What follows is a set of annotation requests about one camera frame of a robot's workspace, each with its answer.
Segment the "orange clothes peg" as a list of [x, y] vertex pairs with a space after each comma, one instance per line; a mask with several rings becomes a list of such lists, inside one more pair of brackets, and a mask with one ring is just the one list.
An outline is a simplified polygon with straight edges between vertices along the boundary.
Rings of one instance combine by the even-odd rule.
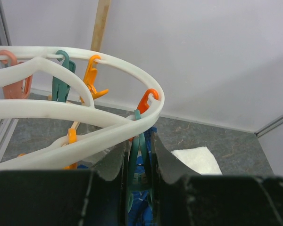
[[137, 110], [139, 110], [140, 114], [145, 113], [149, 109], [150, 105], [148, 104], [148, 99], [150, 94], [152, 94], [155, 100], [159, 100], [158, 92], [155, 89], [148, 89], [144, 93], [143, 97], [141, 98], [136, 108]]

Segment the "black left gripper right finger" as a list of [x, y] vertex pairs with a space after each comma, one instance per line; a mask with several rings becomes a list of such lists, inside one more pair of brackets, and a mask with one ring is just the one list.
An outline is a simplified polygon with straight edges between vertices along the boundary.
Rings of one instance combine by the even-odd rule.
[[159, 226], [283, 226], [283, 177], [204, 176], [151, 134], [153, 218]]

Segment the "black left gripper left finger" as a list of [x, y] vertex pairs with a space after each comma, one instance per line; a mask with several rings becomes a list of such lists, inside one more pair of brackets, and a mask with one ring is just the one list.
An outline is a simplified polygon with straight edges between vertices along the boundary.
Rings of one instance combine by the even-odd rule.
[[126, 142], [90, 169], [0, 171], [0, 226], [123, 226]]

